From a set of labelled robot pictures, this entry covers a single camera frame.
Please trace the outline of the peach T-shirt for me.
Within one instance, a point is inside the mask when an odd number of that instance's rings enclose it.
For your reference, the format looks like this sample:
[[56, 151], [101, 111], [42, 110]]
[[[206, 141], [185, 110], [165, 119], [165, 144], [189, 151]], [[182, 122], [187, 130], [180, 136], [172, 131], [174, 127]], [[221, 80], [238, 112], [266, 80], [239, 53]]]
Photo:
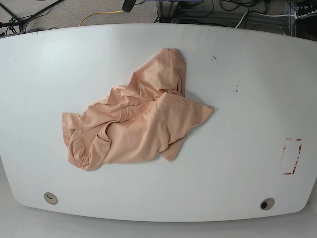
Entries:
[[63, 113], [68, 161], [85, 170], [103, 164], [139, 163], [157, 154], [173, 161], [186, 135], [214, 108], [185, 96], [185, 62], [177, 49], [162, 49], [126, 85], [83, 114]]

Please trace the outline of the black cylindrical object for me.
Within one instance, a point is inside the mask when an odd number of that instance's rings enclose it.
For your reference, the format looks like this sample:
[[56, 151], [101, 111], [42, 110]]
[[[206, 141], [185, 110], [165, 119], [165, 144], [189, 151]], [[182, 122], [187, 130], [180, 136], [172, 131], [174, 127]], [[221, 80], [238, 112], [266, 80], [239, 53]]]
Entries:
[[136, 3], [136, 0], [124, 0], [122, 5], [122, 11], [127, 13], [131, 12], [135, 3]]

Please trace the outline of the red tape rectangle marking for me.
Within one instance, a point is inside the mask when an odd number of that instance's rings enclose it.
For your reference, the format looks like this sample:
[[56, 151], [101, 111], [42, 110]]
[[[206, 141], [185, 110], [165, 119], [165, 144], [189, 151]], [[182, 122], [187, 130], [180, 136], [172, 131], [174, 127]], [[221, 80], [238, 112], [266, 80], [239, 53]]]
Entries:
[[283, 147], [280, 169], [283, 175], [293, 175], [302, 148], [302, 139], [287, 138]]

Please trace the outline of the black tripod stand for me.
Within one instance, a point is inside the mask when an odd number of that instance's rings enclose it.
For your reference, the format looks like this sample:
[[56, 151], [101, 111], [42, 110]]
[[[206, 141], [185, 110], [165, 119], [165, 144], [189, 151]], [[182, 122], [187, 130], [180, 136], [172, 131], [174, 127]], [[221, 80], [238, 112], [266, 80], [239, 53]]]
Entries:
[[9, 10], [4, 4], [1, 3], [0, 9], [10, 16], [10, 20], [6, 23], [0, 22], [0, 28], [1, 29], [4, 28], [4, 31], [0, 33], [0, 37], [4, 38], [4, 37], [12, 36], [12, 35], [27, 33], [27, 26], [31, 21], [38, 19], [40, 17], [46, 16], [47, 14], [50, 13], [50, 11], [55, 6], [59, 5], [62, 2], [63, 0], [56, 0], [50, 5], [37, 11], [36, 13], [27, 15], [24, 17], [18, 17], [11, 10]]

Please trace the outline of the white power strip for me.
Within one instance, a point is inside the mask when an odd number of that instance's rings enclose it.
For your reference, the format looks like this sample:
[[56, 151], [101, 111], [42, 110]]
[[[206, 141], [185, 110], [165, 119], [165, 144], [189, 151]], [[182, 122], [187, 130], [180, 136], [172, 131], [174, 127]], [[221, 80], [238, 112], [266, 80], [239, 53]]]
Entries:
[[295, 18], [302, 20], [309, 17], [314, 17], [317, 15], [317, 9], [316, 8], [301, 8], [295, 13]]

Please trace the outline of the grey metal rack frame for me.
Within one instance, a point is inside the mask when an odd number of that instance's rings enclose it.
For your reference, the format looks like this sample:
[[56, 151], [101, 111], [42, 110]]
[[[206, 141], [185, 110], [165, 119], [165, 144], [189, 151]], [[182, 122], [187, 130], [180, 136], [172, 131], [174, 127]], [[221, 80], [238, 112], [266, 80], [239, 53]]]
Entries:
[[175, 11], [178, 4], [178, 0], [157, 0], [158, 22], [173, 23], [175, 21]]

